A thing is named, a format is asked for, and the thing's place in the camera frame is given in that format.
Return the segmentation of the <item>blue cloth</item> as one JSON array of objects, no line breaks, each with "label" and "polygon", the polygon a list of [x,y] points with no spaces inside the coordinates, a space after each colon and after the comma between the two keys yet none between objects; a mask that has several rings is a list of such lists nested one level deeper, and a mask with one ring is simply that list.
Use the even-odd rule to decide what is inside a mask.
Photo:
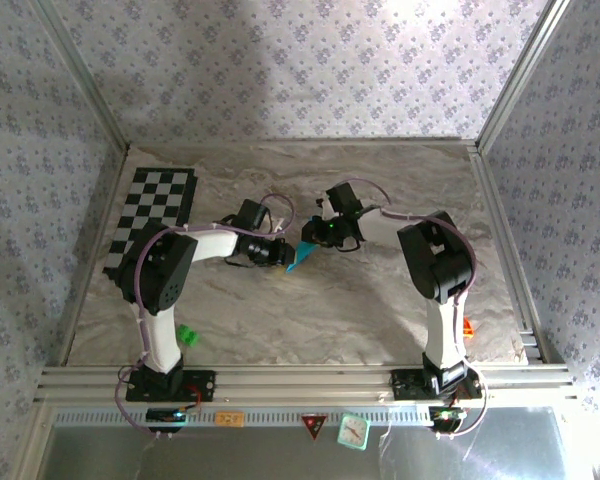
[{"label": "blue cloth", "polygon": [[318,245],[315,243],[300,241],[295,249],[294,260],[287,266],[286,272],[292,272],[302,262],[304,262],[316,249]]}]

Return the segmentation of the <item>mint green square clock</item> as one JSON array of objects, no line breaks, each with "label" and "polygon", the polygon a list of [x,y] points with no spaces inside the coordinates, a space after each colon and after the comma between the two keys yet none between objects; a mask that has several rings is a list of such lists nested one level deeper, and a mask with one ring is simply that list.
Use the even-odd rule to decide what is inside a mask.
[{"label": "mint green square clock", "polygon": [[367,447],[370,421],[361,416],[344,414],[337,435],[337,443],[346,448],[364,451]]}]

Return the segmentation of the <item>black white chessboard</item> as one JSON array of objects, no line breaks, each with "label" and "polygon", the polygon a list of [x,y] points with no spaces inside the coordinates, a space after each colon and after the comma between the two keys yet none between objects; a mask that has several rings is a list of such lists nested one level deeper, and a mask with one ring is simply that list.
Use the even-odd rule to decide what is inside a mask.
[{"label": "black white chessboard", "polygon": [[125,197],[103,273],[114,279],[123,256],[149,220],[183,226],[189,219],[197,185],[194,168],[138,167]]}]

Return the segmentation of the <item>red triangle sticker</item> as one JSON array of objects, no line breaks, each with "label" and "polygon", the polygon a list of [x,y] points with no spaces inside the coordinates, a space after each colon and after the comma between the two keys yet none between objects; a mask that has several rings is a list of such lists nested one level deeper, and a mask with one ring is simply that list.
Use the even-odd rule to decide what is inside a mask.
[{"label": "red triangle sticker", "polygon": [[322,428],[324,427],[328,416],[322,414],[302,414],[301,421],[307,429],[311,439],[316,441]]}]

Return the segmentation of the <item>left controller circuit board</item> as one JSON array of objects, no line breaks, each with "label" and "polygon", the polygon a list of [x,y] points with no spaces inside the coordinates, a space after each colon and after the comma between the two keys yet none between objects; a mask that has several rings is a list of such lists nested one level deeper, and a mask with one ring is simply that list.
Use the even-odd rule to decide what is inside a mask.
[{"label": "left controller circuit board", "polygon": [[149,423],[171,423],[182,426],[187,421],[187,412],[175,408],[149,408],[145,414],[145,421]]}]

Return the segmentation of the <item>controller circuit board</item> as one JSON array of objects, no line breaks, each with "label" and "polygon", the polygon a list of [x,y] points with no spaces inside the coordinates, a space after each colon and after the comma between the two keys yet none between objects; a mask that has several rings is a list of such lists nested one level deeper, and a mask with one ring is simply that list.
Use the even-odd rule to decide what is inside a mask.
[{"label": "controller circuit board", "polygon": [[149,408],[145,414],[145,421],[149,423],[171,423],[182,426],[187,421],[187,412],[175,408]]},{"label": "controller circuit board", "polygon": [[467,413],[457,407],[430,407],[429,416],[433,422],[432,431],[453,434],[461,429]]}]

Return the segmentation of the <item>shiny metal panel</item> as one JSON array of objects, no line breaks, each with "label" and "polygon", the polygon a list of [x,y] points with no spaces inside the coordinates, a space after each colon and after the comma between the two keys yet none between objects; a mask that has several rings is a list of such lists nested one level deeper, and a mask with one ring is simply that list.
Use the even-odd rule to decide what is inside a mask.
[{"label": "shiny metal panel", "polygon": [[152,439],[98,419],[55,422],[36,480],[572,480],[547,408],[495,408],[454,439],[426,428],[372,426],[364,450],[303,426],[198,427]]}]

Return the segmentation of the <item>right controller circuit board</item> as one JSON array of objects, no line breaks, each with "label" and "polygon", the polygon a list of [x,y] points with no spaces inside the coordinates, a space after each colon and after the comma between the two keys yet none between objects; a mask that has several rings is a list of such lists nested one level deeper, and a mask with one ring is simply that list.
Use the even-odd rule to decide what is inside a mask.
[{"label": "right controller circuit board", "polygon": [[433,422],[432,431],[453,434],[461,429],[467,413],[457,407],[430,407],[429,416]]}]

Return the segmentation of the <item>aluminium back rail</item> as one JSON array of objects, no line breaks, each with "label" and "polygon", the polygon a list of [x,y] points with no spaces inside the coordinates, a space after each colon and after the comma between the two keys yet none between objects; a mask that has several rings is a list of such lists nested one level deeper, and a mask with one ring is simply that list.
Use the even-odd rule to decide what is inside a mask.
[{"label": "aluminium back rail", "polygon": [[475,139],[457,137],[363,137],[363,138],[295,138],[295,139],[257,139],[236,141],[207,142],[131,142],[130,147],[166,149],[173,148],[233,148],[251,146],[349,146],[349,145],[421,145],[421,146],[466,146],[478,144]]}]

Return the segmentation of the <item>aluminium front rail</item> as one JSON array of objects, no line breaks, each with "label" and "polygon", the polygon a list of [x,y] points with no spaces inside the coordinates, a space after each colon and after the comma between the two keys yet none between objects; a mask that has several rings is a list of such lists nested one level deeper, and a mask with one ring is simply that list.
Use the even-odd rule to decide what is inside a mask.
[{"label": "aluminium front rail", "polygon": [[[381,365],[213,366],[214,407],[378,406],[394,402],[390,368]],[[480,365],[494,406],[542,406],[576,400],[566,366]],[[52,367],[43,371],[34,400],[55,405],[113,402],[115,367]]]}]

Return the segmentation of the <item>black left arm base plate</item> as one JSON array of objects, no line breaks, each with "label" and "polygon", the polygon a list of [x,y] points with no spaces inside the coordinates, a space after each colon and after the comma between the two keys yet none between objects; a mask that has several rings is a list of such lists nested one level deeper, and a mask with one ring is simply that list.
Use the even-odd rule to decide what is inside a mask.
[{"label": "black left arm base plate", "polygon": [[211,402],[216,387],[213,370],[176,369],[164,374],[142,368],[131,373],[125,400],[128,402]]}]

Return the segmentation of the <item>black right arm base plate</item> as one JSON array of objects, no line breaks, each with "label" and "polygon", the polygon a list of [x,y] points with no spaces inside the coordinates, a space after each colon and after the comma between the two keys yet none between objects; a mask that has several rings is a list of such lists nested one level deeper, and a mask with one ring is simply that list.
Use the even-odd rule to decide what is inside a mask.
[{"label": "black right arm base plate", "polygon": [[424,369],[394,369],[390,371],[389,385],[395,401],[481,399],[483,389],[478,376],[471,372],[446,386],[440,386],[438,379]]}]

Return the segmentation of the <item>aluminium side rail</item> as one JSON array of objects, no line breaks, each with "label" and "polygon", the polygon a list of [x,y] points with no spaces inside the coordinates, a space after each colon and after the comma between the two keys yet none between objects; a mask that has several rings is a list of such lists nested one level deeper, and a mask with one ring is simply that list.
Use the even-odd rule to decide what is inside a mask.
[{"label": "aluminium side rail", "polygon": [[554,363],[494,177],[476,147],[469,147],[468,153],[485,202],[527,359],[530,363]]},{"label": "aluminium side rail", "polygon": [[49,360],[50,366],[64,366],[67,362],[128,151],[128,144],[121,150],[112,150],[100,167],[97,181],[89,194],[88,208],[72,250],[77,266],[71,277],[67,303],[56,334],[58,345]]}]

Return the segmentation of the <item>aluminium corner post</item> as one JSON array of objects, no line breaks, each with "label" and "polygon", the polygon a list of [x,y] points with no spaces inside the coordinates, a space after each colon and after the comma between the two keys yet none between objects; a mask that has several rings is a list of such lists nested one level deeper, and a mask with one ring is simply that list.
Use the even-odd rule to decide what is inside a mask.
[{"label": "aluminium corner post", "polygon": [[28,0],[28,2],[83,94],[104,134],[110,143],[125,156],[128,151],[128,142],[52,0]]},{"label": "aluminium corner post", "polygon": [[481,156],[489,152],[505,126],[571,2],[572,0],[547,0],[475,141],[477,152]]}]

